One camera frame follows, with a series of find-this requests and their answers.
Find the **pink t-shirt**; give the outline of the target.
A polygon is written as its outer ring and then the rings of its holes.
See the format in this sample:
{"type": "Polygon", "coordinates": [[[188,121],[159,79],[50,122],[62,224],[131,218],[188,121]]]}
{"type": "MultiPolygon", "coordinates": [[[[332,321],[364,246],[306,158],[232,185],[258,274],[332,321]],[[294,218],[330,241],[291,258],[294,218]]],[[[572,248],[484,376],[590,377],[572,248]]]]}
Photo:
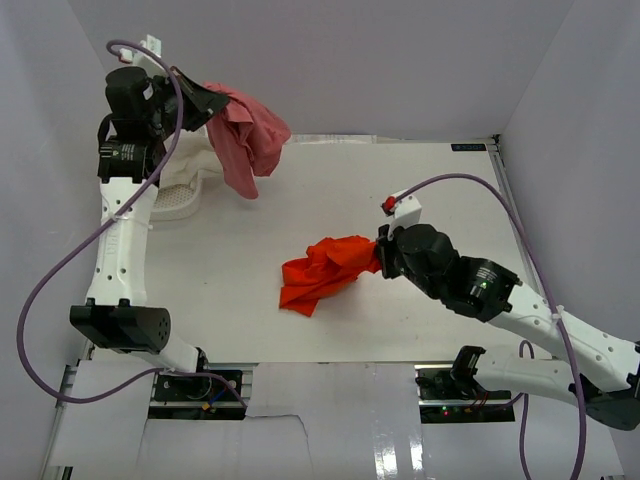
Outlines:
{"type": "Polygon", "coordinates": [[[255,200],[257,177],[270,176],[291,137],[287,123],[254,97],[221,83],[204,87],[229,97],[229,103],[206,124],[210,144],[225,183],[241,197],[255,200]]]}

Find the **orange t-shirt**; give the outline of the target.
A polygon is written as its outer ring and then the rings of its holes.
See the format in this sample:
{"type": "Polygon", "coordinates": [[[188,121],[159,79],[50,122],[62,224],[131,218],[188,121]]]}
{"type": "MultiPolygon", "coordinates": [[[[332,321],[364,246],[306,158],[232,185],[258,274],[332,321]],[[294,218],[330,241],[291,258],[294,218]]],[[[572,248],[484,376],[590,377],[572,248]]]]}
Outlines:
{"type": "Polygon", "coordinates": [[[362,236],[325,237],[306,256],[281,266],[279,308],[310,317],[320,300],[354,283],[362,273],[376,274],[381,264],[376,244],[362,236]]]}

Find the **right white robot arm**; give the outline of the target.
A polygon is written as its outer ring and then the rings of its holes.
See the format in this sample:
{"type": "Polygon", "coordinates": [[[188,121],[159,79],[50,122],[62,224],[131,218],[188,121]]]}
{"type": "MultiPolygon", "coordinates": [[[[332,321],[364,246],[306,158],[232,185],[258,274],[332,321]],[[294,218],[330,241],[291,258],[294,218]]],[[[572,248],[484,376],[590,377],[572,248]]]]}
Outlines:
{"type": "Polygon", "coordinates": [[[570,313],[557,326],[549,306],[512,271],[460,255],[428,224],[378,230],[375,247],[386,279],[406,278],[463,317],[514,333],[549,353],[524,359],[506,348],[464,346],[450,370],[453,390],[472,399],[510,390],[577,405],[613,429],[639,425],[639,345],[605,333],[570,313]]]}

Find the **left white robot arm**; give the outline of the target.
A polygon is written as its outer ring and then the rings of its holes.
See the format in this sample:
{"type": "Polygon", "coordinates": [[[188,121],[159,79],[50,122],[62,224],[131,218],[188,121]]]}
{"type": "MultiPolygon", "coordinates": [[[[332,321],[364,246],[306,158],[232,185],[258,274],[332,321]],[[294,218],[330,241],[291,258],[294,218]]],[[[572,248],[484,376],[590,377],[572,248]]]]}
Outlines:
{"type": "Polygon", "coordinates": [[[170,77],[127,66],[106,77],[111,108],[98,132],[101,233],[96,266],[70,323],[96,347],[135,355],[155,367],[180,371],[177,387],[199,399],[211,387],[204,352],[174,333],[170,313],[147,303],[145,259],[159,172],[177,136],[204,126],[228,104],[172,68],[170,77]]]}

